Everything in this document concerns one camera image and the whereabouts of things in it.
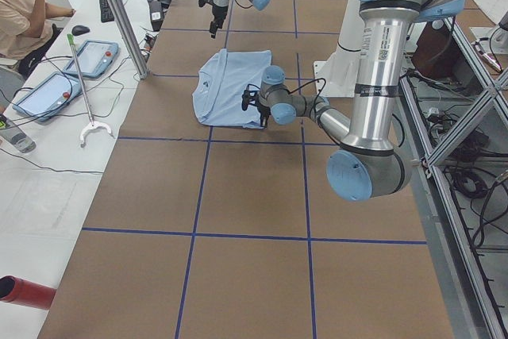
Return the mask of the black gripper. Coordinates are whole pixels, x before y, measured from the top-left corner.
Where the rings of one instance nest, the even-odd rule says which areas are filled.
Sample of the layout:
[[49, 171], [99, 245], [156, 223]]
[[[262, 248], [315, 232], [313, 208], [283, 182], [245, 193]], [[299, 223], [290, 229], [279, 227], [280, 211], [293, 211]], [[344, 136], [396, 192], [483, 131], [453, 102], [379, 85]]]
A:
[[258, 111], [260, 112], [260, 126], [261, 127], [267, 127], [269, 116], [271, 115], [270, 108], [267, 106], [264, 106], [262, 104], [259, 104], [257, 106]]
[[219, 29], [222, 29], [222, 24], [227, 18], [228, 10], [229, 10], [228, 6], [218, 6], [215, 4], [212, 5], [213, 20], [210, 22], [209, 29], [210, 37], [212, 39], [215, 39], [217, 36], [217, 31]]

